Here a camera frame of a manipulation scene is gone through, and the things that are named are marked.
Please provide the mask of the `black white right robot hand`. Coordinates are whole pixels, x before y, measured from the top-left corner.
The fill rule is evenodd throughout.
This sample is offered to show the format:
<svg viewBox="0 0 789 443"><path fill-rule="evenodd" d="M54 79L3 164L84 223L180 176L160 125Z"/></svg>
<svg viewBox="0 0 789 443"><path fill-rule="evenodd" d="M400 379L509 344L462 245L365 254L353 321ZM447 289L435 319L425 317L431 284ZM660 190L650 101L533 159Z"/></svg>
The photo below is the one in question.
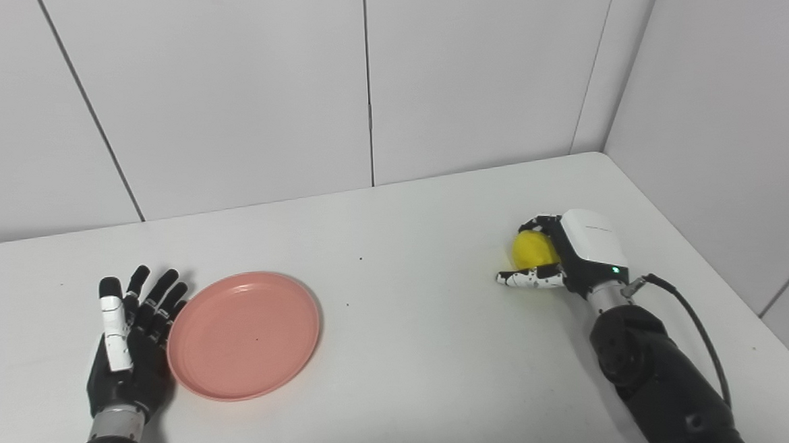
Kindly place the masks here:
<svg viewBox="0 0 789 443"><path fill-rule="evenodd" d="M513 239L512 271L496 283L512 288L565 288L587 300L605 285L629 284L629 263L610 221L575 208L562 215L536 216Z"/></svg>

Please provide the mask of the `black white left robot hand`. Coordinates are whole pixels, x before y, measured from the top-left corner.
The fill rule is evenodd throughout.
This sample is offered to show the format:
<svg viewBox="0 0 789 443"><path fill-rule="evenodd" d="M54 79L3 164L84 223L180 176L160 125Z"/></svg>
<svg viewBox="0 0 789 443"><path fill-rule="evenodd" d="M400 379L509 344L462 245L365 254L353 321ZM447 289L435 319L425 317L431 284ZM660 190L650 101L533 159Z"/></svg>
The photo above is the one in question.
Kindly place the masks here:
<svg viewBox="0 0 789 443"><path fill-rule="evenodd" d="M117 331L104 329L88 374L90 415L117 405L132 405L146 421L164 405L174 377L167 361L167 342L189 290L176 269L168 269L143 297L150 269L140 265L127 290L116 276L98 287L101 304L110 304Z"/></svg>

